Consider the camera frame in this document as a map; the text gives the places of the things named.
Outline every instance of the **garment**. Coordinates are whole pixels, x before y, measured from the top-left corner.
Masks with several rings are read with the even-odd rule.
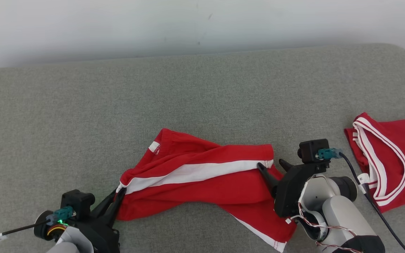
[[[405,205],[405,120],[376,122],[362,113],[345,129],[380,211]]]
[[[135,168],[121,176],[117,191],[127,191],[118,219],[150,216],[188,201],[215,203],[282,252],[296,225],[273,211],[258,162],[282,178],[271,145],[220,146],[162,129]]]

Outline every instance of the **red fabric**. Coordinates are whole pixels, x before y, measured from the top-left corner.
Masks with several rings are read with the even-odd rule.
[[[370,173],[370,169],[381,163],[382,169],[376,170],[377,180],[370,183],[379,181],[370,192],[380,211],[405,205],[405,120],[376,122],[364,112],[356,117],[353,125],[354,128],[345,129],[345,134],[362,172]]]
[[[121,177],[120,187],[127,186],[127,195],[119,210],[118,219],[128,221],[154,215],[184,202],[207,202],[217,204],[275,241],[286,243],[290,239],[296,225],[293,222],[287,224],[285,219],[279,218],[273,211],[274,200],[260,172],[255,169],[257,162],[246,171],[203,181],[193,181],[191,178],[193,174],[202,173],[200,170],[205,169],[200,167],[201,164],[210,166],[213,163],[226,163],[228,166],[230,162],[257,160],[270,167],[269,172],[280,179],[282,175],[269,162],[273,159],[271,145],[220,146],[168,129],[162,129],[154,141],[159,146],[154,151],[148,149],[135,168],[127,170]],[[159,180],[157,184],[162,185],[148,185],[142,189],[144,179],[155,180],[186,166],[194,169],[193,174],[177,175],[186,177],[185,180],[167,184],[162,184],[164,180]],[[225,169],[228,168],[222,166],[215,173],[224,174]]]

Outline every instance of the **red jersey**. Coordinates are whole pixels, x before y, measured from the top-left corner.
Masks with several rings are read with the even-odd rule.
[[[362,113],[345,129],[380,211],[405,205],[405,120],[376,122]]]
[[[278,179],[271,145],[227,145],[162,129],[135,168],[121,176],[126,195],[118,219],[151,216],[188,201],[215,203],[282,252],[296,224],[273,211],[257,163]]]

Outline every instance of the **white background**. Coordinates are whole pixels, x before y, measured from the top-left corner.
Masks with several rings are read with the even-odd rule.
[[[0,67],[386,42],[405,0],[0,0]]]

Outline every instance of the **black cable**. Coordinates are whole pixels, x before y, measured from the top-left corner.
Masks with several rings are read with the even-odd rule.
[[[343,157],[344,160],[346,161],[346,163],[348,164],[351,172],[352,172],[352,176],[354,176],[355,181],[357,182],[358,185],[360,185],[360,181],[357,178],[357,175],[355,174],[354,168],[351,164],[351,162],[349,161],[349,159],[346,157],[346,155],[344,155],[342,152],[339,153],[339,156]],[[374,203],[374,201],[371,199],[370,197],[370,193],[369,193],[369,188],[368,185],[365,184],[365,197],[368,200],[368,202],[371,203],[371,205],[373,206],[374,210],[378,213],[379,217],[381,217],[382,221],[384,222],[385,226],[387,226],[387,229],[390,231],[390,233],[392,234],[393,237],[395,237],[396,241],[399,243],[399,245],[401,245],[401,247],[405,250],[405,245],[404,243],[401,242],[401,240],[399,239],[399,237],[395,234],[395,232],[393,231],[392,227],[390,227],[389,223],[387,222],[387,220],[384,218],[384,216],[382,215],[381,211],[379,211],[379,208],[376,206],[376,204]]]
[[[29,228],[33,228],[33,227],[36,227],[36,226],[39,226],[39,225],[43,225],[43,224],[46,224],[48,222],[50,222],[50,220],[45,220],[45,221],[41,221],[41,222],[29,225],[29,226],[24,226],[24,227],[12,229],[12,230],[9,230],[9,231],[6,231],[6,232],[2,232],[1,235],[12,234],[12,233],[19,232],[19,231],[22,231],[22,230],[26,230],[26,229],[29,229]]]

